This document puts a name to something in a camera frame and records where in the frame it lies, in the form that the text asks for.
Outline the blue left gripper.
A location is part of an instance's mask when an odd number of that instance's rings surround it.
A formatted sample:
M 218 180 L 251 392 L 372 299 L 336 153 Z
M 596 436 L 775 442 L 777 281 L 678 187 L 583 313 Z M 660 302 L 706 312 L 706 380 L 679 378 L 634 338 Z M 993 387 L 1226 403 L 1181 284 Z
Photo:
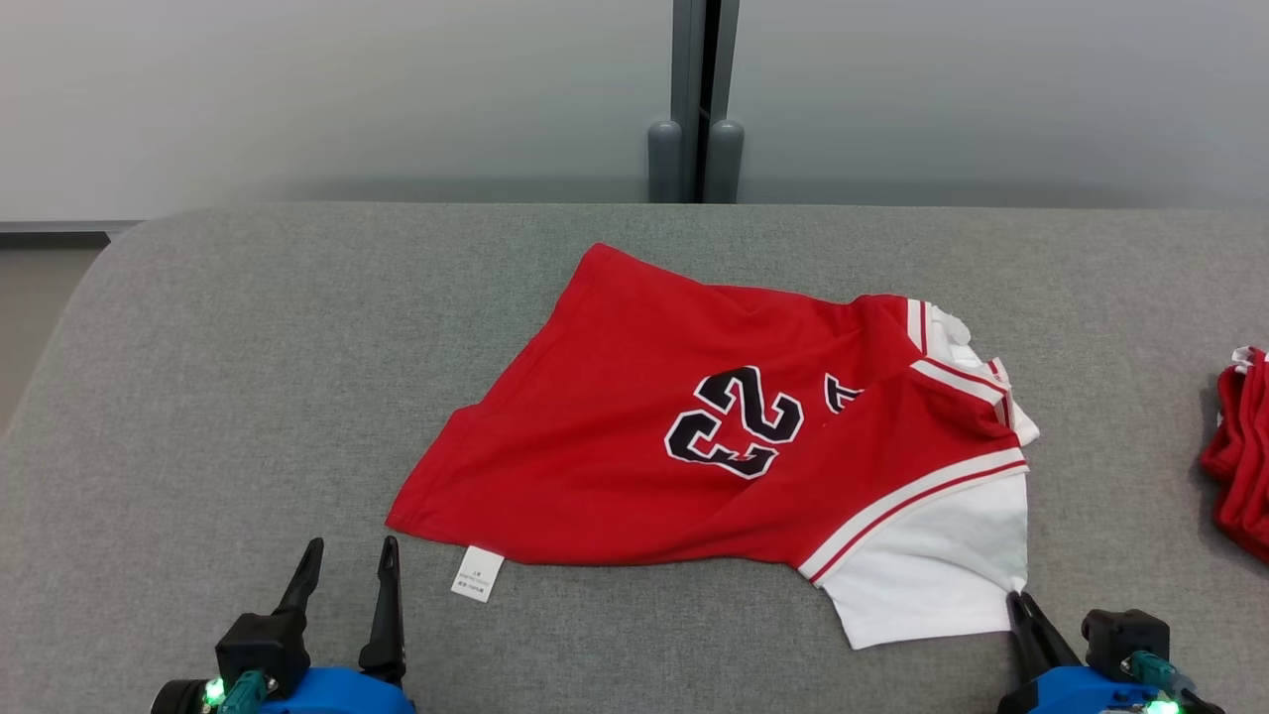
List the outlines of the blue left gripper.
M 277 614 L 307 611 L 308 597 L 320 582 L 324 538 L 305 547 Z M 151 713 L 415 713 L 404 689 L 406 647 L 401 606 L 401 562 L 398 539 L 385 536 L 377 566 L 376 615 L 359 668 L 319 667 L 308 670 L 287 699 L 275 699 L 272 684 L 259 670 L 249 670 L 237 682 L 227 678 L 173 678 L 160 687 Z

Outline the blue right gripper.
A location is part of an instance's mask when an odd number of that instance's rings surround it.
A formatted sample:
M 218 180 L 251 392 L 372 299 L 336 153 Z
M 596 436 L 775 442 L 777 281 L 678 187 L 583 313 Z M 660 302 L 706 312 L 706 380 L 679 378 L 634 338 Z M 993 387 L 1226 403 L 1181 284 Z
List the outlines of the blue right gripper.
M 1114 681 L 1082 667 L 1038 602 L 1025 592 L 1006 596 L 1020 687 L 1003 695 L 997 713 L 1223 713 L 1194 694 L 1170 694 L 1152 682 Z

